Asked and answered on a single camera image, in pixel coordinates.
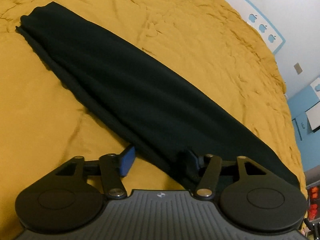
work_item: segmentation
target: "black cloth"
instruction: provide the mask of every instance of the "black cloth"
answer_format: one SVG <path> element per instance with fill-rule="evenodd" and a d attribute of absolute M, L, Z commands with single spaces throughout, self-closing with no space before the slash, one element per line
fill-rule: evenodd
<path fill-rule="evenodd" d="M 299 187 L 244 125 L 112 32 L 55 2 L 22 16 L 17 31 L 84 106 L 185 188 L 199 182 L 197 158 L 207 153 L 226 161 L 245 155 Z"/>

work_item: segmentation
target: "gray ribbed surface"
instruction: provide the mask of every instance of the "gray ribbed surface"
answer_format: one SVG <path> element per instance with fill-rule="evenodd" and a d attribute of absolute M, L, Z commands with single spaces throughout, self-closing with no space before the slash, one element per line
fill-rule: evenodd
<path fill-rule="evenodd" d="M 135 190 L 124 200 L 110 201 L 95 222 L 75 232 L 52 236 L 30 231 L 17 240 L 303 240 L 298 231 L 257 236 L 228 224 L 211 202 L 187 191 Z"/>

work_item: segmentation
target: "wall outlet plate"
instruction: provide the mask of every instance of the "wall outlet plate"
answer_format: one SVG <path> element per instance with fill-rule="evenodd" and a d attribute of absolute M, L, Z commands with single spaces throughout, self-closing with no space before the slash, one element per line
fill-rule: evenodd
<path fill-rule="evenodd" d="M 298 75 L 301 74 L 303 71 L 299 63 L 294 64 L 294 68 L 296 69 Z"/>

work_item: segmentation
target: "blue wall trim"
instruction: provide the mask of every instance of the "blue wall trim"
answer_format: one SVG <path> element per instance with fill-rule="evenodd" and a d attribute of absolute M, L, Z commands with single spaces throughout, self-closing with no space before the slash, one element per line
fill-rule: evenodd
<path fill-rule="evenodd" d="M 285 44 L 285 38 L 281 35 L 278 29 L 269 21 L 269 19 L 250 0 L 245 0 L 245 1 L 249 3 L 270 24 L 270 26 L 276 31 L 279 37 L 283 40 L 282 43 L 272 52 L 275 55 Z"/>

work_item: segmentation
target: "red object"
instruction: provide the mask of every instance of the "red object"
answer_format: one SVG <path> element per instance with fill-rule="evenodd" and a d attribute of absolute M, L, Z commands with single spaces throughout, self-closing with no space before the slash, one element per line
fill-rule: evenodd
<path fill-rule="evenodd" d="M 313 193 L 313 194 L 311 195 L 311 198 L 312 198 L 312 199 L 318 198 L 318 193 Z"/>
<path fill-rule="evenodd" d="M 318 187 L 312 187 L 310 191 L 311 191 L 311 193 L 318 193 L 319 192 L 319 188 Z"/>
<path fill-rule="evenodd" d="M 318 209 L 318 205 L 317 204 L 311 204 L 310 205 L 310 210 L 312 209 Z"/>
<path fill-rule="evenodd" d="M 316 209 L 308 210 L 308 219 L 314 220 L 318 214 L 318 211 Z"/>

